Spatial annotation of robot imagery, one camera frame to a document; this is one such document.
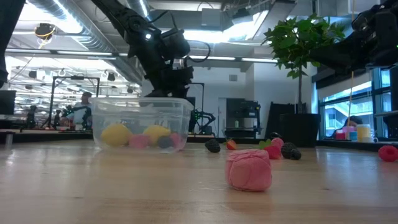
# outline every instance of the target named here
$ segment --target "person sitting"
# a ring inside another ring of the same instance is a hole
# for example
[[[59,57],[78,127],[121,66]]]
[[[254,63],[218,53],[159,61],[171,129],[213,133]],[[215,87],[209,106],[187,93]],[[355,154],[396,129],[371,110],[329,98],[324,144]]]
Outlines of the person sitting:
[[[346,119],[346,122],[344,122],[343,127],[347,126],[347,122],[348,122],[348,118]],[[348,124],[348,126],[356,127],[358,124],[363,124],[362,119],[361,119],[360,117],[358,117],[358,116],[350,116],[350,117],[349,117],[349,124]],[[343,127],[341,127],[340,129],[336,129],[336,130],[333,132],[333,134],[332,134],[330,137],[328,137],[328,138],[333,138],[333,139],[336,138],[336,132],[337,132],[337,130],[342,130]]]

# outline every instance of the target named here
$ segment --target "black toy berry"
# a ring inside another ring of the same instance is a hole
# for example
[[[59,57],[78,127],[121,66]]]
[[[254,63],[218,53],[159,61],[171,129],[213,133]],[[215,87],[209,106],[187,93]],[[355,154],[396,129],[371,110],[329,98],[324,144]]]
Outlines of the black toy berry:
[[[215,139],[209,140],[205,143],[206,148],[213,153],[220,152],[220,144],[218,144],[218,141]]]
[[[298,149],[291,150],[290,159],[293,159],[293,160],[301,159],[301,152]]]
[[[293,143],[286,142],[280,149],[280,152],[285,159],[290,159],[292,157],[293,149],[297,149],[297,147]]]
[[[171,139],[169,136],[162,136],[157,140],[157,146],[161,147],[162,149],[172,147],[173,145],[173,139]]]

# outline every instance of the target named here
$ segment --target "clear plastic bin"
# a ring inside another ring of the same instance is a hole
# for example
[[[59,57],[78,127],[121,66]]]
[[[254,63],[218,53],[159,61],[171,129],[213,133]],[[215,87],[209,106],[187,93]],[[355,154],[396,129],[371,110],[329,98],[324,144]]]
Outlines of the clear plastic bin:
[[[93,98],[93,135],[102,149],[183,149],[193,106],[180,98]]]

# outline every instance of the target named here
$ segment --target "plant pot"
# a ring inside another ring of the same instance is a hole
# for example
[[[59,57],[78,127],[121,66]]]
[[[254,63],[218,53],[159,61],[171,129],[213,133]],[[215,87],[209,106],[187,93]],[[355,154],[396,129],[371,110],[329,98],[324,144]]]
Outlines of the plant pot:
[[[320,114],[282,114],[280,134],[297,147],[315,147],[320,121]]]

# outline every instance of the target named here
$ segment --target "glass window pane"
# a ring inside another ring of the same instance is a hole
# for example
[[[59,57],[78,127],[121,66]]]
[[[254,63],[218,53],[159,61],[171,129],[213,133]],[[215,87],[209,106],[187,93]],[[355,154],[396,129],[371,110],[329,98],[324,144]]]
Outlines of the glass window pane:
[[[348,118],[349,101],[325,106],[326,136],[330,137],[336,129],[344,126]],[[371,97],[353,100],[351,104],[351,116],[359,117],[363,124],[373,125],[373,103]]]
[[[382,70],[381,71],[381,86],[389,87],[390,84],[390,70]]]
[[[391,93],[385,93],[382,95],[383,112],[391,111]]]
[[[353,87],[353,95],[358,94],[358,93],[370,92],[371,90],[372,90],[372,82],[369,81],[369,82],[360,84],[358,86],[354,86]],[[331,96],[328,96],[328,97],[324,98],[323,101],[327,102],[327,101],[330,101],[330,100],[335,100],[335,99],[339,99],[339,98],[342,98],[342,97],[349,96],[350,91],[351,91],[350,89],[341,91],[339,93],[336,93],[334,95],[331,95]]]

